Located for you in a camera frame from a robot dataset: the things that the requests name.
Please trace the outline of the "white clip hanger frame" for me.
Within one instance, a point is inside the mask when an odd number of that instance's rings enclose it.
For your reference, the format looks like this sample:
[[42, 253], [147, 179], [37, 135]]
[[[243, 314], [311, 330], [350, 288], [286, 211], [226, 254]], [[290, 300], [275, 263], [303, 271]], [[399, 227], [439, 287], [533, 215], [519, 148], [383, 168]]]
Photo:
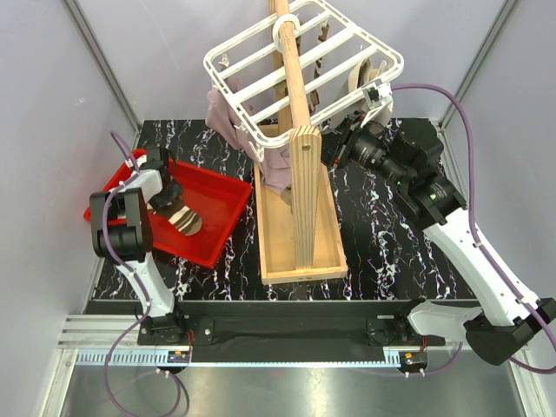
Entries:
[[[318, 13], [305, 23], [301, 23], [296, 16], [296, 11], [308, 7], [308, 1], [279, 1], [275, 6], [275, 13], [264, 18], [260, 22], [250, 26], [229, 40], [209, 50], [203, 58], [204, 69], [208, 72], [214, 88], [224, 95], [228, 104], [241, 120], [241, 129], [246, 130], [255, 139], [255, 153], [262, 161], [265, 149], [276, 149], [288, 144], [291, 132], [271, 136], [264, 133], [259, 127], [259, 122], [278, 113], [284, 108], [290, 108], [295, 127], [318, 125], [326, 121], [334, 114], [340, 112], [353, 103], [364, 98], [361, 87], [355, 89], [342, 99], [334, 100], [324, 109], [310, 114], [308, 110], [309, 93], [332, 82], [336, 77], [350, 71], [359, 62], [373, 56], [381, 56], [387, 62], [387, 69], [372, 82], [381, 80], [383, 83], [391, 83], [404, 70], [404, 59], [398, 51], [390, 48], [377, 37], [358, 26], [347, 18], [335, 7], [326, 1], [315, 1], [313, 5]], [[328, 21], [338, 27], [338, 32], [304, 53], [296, 49], [296, 40], [310, 30]], [[222, 54], [247, 42], [253, 36], [271, 30], [272, 41], [270, 44], [256, 50], [242, 60], [230, 64], [229, 67], [220, 71], [218, 62]], [[303, 78], [302, 71], [308, 66], [316, 63], [326, 55], [340, 50], [345, 43], [357, 40], [360, 51], [346, 57], [336, 64], [332, 69], [323, 72], [319, 77], [307, 82]], [[263, 58], [279, 53], [282, 56], [283, 65], [262, 78], [245, 85], [238, 91], [233, 91], [227, 84], [227, 80], [247, 67], [258, 63]], [[269, 106], [261, 109], [256, 114], [250, 114], [245, 103], [262, 92], [278, 86], [280, 83], [287, 84], [288, 95], [278, 99]]]

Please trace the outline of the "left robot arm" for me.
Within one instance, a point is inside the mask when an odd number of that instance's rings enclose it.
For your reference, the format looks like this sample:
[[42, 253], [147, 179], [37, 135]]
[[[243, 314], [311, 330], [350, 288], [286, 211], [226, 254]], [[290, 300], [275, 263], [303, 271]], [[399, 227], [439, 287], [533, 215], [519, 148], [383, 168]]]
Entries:
[[133, 156], [130, 160], [127, 180], [89, 198], [93, 249], [111, 261], [136, 292], [143, 310], [141, 331], [176, 344], [186, 337], [188, 323], [154, 261], [149, 214], [180, 212], [183, 187], [170, 172], [176, 163], [167, 149], [146, 149], [142, 164]]

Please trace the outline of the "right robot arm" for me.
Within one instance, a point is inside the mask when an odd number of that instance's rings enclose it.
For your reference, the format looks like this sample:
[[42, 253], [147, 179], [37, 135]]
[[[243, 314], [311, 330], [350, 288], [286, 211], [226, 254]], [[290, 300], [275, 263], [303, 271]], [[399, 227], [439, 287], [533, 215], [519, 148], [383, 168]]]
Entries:
[[321, 161], [332, 169], [354, 162], [388, 182], [397, 209], [444, 253], [479, 303], [461, 308], [410, 301], [395, 316], [397, 339], [408, 345], [423, 336], [466, 342], [498, 366], [554, 321], [555, 300], [539, 298], [487, 252], [465, 197], [439, 169], [443, 151], [436, 128], [424, 119], [407, 119], [390, 134], [355, 112], [326, 129]]

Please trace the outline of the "brown striped sock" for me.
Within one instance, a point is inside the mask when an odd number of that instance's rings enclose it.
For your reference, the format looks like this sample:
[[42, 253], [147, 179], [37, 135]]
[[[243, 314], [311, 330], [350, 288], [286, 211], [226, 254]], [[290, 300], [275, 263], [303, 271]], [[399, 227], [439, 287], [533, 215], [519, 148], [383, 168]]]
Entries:
[[202, 228], [202, 218], [182, 200], [175, 200], [162, 208], [147, 209], [166, 219], [177, 231], [185, 236], [196, 235]]
[[329, 25], [328, 21], [325, 21], [325, 22], [320, 24], [319, 35], [317, 37], [317, 39], [320, 43], [324, 43], [324, 42], [327, 41], [329, 30], [330, 30], [330, 25]]

